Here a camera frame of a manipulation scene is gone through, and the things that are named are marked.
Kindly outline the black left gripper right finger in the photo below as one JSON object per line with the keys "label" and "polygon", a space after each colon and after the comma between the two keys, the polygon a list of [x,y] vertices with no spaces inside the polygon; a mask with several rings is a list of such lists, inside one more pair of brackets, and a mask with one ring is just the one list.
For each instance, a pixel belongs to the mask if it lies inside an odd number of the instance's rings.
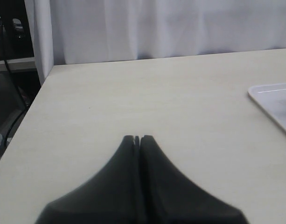
{"label": "black left gripper right finger", "polygon": [[150,224],[246,224],[243,212],[187,178],[151,135],[140,142],[140,177]]}

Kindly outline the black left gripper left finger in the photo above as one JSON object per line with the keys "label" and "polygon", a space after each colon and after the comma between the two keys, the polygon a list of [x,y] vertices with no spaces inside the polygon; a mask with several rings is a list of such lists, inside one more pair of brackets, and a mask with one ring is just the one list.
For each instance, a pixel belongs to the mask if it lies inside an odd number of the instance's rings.
{"label": "black left gripper left finger", "polygon": [[124,136],[107,164],[72,192],[48,203],[38,224],[141,224],[139,138]]}

